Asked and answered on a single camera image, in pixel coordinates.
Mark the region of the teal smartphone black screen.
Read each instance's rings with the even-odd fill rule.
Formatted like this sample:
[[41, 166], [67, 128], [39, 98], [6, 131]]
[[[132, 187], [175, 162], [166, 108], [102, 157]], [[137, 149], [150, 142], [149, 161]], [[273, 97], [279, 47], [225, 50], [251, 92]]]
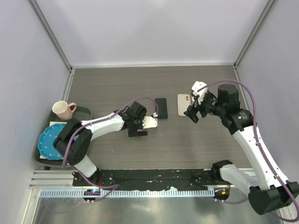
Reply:
[[155, 102], [158, 106], [158, 119], [167, 120], [168, 119], [168, 109], [166, 98], [156, 98]]

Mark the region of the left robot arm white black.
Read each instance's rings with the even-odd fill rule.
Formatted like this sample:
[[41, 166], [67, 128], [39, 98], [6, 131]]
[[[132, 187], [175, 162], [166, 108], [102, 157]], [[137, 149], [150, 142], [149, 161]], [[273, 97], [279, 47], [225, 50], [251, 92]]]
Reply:
[[89, 186], [100, 183], [101, 171], [86, 155], [90, 142], [111, 132], [128, 130], [129, 137], [148, 135], [143, 120], [147, 109], [138, 102], [114, 111], [108, 116], [90, 121], [69, 120], [53, 142], [53, 147], [74, 166]]

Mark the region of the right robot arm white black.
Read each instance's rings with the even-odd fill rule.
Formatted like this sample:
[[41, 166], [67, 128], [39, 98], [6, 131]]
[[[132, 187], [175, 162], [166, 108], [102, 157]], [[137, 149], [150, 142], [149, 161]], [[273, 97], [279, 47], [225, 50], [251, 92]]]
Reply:
[[234, 84], [234, 81], [220, 81], [218, 94], [214, 95], [206, 83], [195, 82], [191, 92], [193, 104], [184, 112], [194, 123], [207, 115], [219, 117], [244, 150], [255, 172], [252, 177], [231, 161], [223, 160], [212, 165], [212, 181], [216, 184], [228, 182], [237, 187], [259, 215], [291, 204], [298, 208], [299, 184], [289, 181], [272, 158], [257, 127], [255, 113], [241, 108], [239, 91]]

